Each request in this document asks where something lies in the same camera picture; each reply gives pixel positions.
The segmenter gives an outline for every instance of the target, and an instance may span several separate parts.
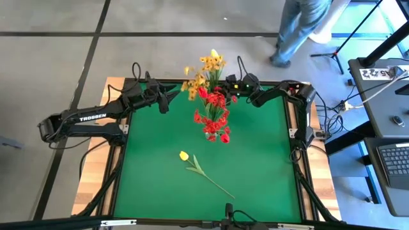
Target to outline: sticker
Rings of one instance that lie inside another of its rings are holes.
[[[403,70],[409,70],[409,65],[398,66]],[[375,80],[375,81],[388,81],[391,80],[391,76],[388,68],[368,68],[359,70],[362,79],[364,80]]]

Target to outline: flower bouquet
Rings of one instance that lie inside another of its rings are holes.
[[[196,95],[203,102],[205,114],[200,114],[199,109],[194,113],[194,121],[204,125],[203,132],[206,138],[215,142],[217,136],[223,143],[230,141],[230,128],[228,124],[229,111],[226,108],[226,98],[221,93],[221,88],[218,87],[219,78],[222,74],[223,67],[226,62],[223,56],[217,54],[216,50],[212,50],[209,57],[201,57],[200,61],[204,66],[200,71],[196,72],[195,79],[185,81],[182,84],[181,90],[189,92],[189,100],[195,100]],[[185,74],[194,71],[193,67],[186,67]],[[237,97],[232,97],[233,102],[237,102]]]

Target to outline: tripod stand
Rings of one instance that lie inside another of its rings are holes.
[[[339,61],[338,58],[338,53],[339,51],[341,51],[341,49],[345,46],[345,44],[352,38],[352,36],[358,31],[358,29],[363,25],[363,23],[369,18],[369,16],[371,16],[371,14],[376,10],[376,8],[379,6],[379,4],[382,2],[383,0],[379,0],[377,2],[377,4],[375,5],[375,7],[368,13],[368,15],[366,15],[366,17],[364,18],[364,20],[362,20],[362,22],[360,22],[360,24],[355,28],[355,30],[349,35],[349,37],[345,40],[344,43],[342,43],[342,45],[340,47],[337,48],[337,50],[335,50],[335,52],[332,53],[327,53],[327,54],[311,54],[310,57],[329,57],[332,58],[334,60],[337,61],[338,63],[338,67],[339,70],[341,71],[341,74],[344,74],[344,69],[341,66],[341,62]]]

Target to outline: shoe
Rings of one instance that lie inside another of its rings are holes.
[[[271,65],[278,68],[289,68],[291,66],[291,61],[278,62],[274,60],[273,56],[269,57],[268,59],[270,60]]]

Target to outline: black tripod leg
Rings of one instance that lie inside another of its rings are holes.
[[[341,62],[339,61],[338,55],[335,54],[334,56],[335,56],[335,59],[336,59],[336,61],[337,61],[337,63],[338,63],[338,67],[339,67],[339,70],[341,71],[341,74],[344,75],[344,69],[343,69],[343,67],[341,66]]]
[[[322,56],[332,56],[334,53],[329,53],[329,54],[311,54],[310,57],[322,57]]]

